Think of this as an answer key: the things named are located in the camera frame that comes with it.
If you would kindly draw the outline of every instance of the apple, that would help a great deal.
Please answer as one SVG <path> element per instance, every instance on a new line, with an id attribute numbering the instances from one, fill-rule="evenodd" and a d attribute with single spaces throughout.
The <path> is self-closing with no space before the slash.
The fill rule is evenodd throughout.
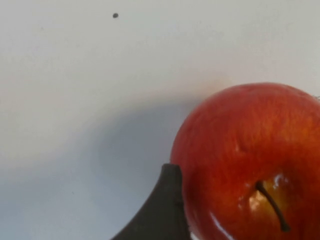
<path id="1" fill-rule="evenodd" d="M 320 102 L 304 91 L 215 93 L 183 122 L 170 162 L 199 239 L 320 240 Z"/>

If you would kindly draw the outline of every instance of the black object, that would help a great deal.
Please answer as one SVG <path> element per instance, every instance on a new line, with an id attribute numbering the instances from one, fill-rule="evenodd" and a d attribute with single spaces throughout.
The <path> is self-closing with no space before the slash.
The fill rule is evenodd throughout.
<path id="1" fill-rule="evenodd" d="M 182 173 L 164 164 L 152 193 L 112 240 L 191 240 L 182 198 Z"/>

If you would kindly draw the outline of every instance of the white background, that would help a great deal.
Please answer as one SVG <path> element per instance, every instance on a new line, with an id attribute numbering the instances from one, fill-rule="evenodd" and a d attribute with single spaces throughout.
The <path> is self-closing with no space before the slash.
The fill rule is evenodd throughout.
<path id="1" fill-rule="evenodd" d="M 148 197 L 184 118 L 217 90 L 268 81 L 319 95 L 319 8 L 0 1 L 0 239 L 111 238 Z"/>

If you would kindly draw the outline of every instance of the white wall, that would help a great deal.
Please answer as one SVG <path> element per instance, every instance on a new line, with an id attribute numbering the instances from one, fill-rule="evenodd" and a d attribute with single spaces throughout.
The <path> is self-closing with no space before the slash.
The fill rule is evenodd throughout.
<path id="1" fill-rule="evenodd" d="M 320 95 L 319 7 L 0 2 L 0 239 L 111 238 L 148 197 L 183 119 L 221 88 L 270 81 Z"/>

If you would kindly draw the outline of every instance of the apple skin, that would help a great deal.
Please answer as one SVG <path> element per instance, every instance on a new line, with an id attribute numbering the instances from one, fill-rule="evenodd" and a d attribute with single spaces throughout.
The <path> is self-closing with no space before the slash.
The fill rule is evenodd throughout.
<path id="1" fill-rule="evenodd" d="M 320 239 L 320 102 L 294 87 L 222 90 L 186 118 L 170 162 L 180 166 L 190 230 L 201 240 Z M 264 186 L 290 232 L 282 232 Z"/>

